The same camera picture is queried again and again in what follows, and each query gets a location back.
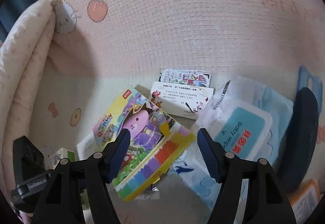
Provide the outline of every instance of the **blanket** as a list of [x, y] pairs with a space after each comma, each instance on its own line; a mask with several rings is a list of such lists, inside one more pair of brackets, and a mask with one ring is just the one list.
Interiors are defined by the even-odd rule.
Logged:
[[33, 105], [55, 27], [49, 1], [38, 1], [14, 24], [0, 49], [0, 188], [15, 189], [12, 143], [28, 136]]

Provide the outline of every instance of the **colorful picture book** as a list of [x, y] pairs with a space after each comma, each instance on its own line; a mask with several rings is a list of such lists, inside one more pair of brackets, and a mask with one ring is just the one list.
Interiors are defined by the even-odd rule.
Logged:
[[195, 136], [131, 87], [93, 128], [100, 150], [123, 128], [130, 131], [131, 144], [113, 185], [118, 196], [129, 201], [159, 180]]

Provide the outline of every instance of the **orange fruit print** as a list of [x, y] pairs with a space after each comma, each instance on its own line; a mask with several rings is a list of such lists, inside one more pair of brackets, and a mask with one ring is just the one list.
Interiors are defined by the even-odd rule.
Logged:
[[107, 10], [107, 4], [100, 0], [92, 0], [87, 7], [88, 15], [93, 22], [101, 22], [105, 19]]

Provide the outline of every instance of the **cartoon character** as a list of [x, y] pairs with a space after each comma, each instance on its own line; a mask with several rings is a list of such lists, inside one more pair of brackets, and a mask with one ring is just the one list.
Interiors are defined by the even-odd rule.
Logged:
[[114, 125], [111, 124], [107, 128], [107, 131], [104, 133], [102, 144], [109, 142], [114, 136]]
[[159, 108], [155, 104], [151, 104], [151, 109], [152, 110], [159, 110]]
[[131, 140], [133, 146], [142, 146], [147, 152], [149, 152], [161, 138], [161, 132], [159, 128], [155, 126], [154, 112], [150, 115], [147, 110], [142, 109], [136, 114], [132, 114], [127, 117], [122, 128], [128, 129], [131, 134]]
[[155, 104], [156, 104], [156, 106], [157, 106], [158, 108], [161, 108], [161, 103], [162, 103], [162, 101], [157, 102], [157, 103], [155, 103]]
[[149, 121], [149, 114], [146, 110], [140, 110], [138, 113], [132, 115], [127, 119], [127, 121], [123, 124], [122, 129], [128, 129], [131, 134], [131, 140], [134, 138], [145, 128]]
[[198, 86], [198, 85], [199, 85], [199, 81], [196, 81], [196, 80], [188, 80], [188, 81], [187, 81], [187, 84], [188, 84], [188, 85], [195, 85], [195, 86]]
[[129, 161], [131, 161], [133, 158], [134, 158], [133, 154], [126, 154], [124, 157], [124, 160], [121, 164], [120, 170], [122, 170], [129, 163]]
[[192, 74], [191, 77], [190, 77], [190, 79], [192, 79], [192, 80], [197, 80], [197, 78], [198, 78], [198, 77], [195, 76], [195, 75], [193, 75], [193, 74]]
[[178, 80], [177, 79], [171, 79], [169, 78], [169, 83], [173, 83], [173, 84], [177, 84], [178, 83]]
[[203, 75], [199, 75], [199, 81], [206, 82], [206, 79]]
[[65, 0], [52, 2], [56, 14], [55, 31], [60, 34], [68, 34], [76, 28], [77, 16], [72, 6]]
[[152, 97], [156, 97], [156, 96], [160, 96], [160, 94], [161, 94], [161, 92], [160, 91], [158, 91], [158, 90], [156, 90], [156, 91], [154, 91], [153, 93], [152, 93]]

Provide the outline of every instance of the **rainbow stripe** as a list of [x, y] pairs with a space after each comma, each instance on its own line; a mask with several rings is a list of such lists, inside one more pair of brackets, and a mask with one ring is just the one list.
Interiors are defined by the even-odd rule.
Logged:
[[118, 190], [121, 199], [126, 199], [134, 190], [140, 187], [153, 173], [172, 155], [178, 145], [171, 140], [166, 141], [162, 148], [141, 168], [128, 182]]

